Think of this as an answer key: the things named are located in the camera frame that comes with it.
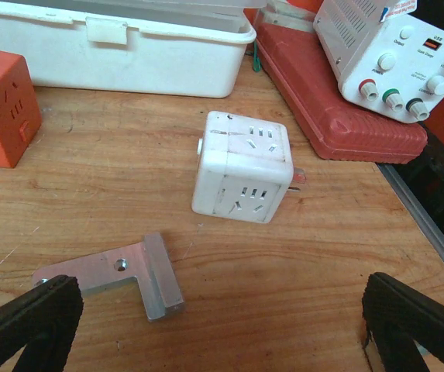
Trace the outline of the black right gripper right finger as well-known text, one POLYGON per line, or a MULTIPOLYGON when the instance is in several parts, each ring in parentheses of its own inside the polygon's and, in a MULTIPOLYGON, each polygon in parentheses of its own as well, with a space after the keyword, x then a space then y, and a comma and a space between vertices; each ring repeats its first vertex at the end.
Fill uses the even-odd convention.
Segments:
POLYGON ((428 371, 423 346, 444 364, 444 305, 392 276, 368 277, 363 351, 372 371, 428 371))

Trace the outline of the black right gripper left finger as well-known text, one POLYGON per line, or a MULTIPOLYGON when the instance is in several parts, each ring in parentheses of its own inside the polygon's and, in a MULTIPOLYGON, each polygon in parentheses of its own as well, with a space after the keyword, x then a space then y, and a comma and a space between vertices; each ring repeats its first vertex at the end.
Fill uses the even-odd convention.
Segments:
POLYGON ((57 275, 0 307, 0 367, 22 351, 14 371, 62 371, 83 312, 77 278, 57 275))

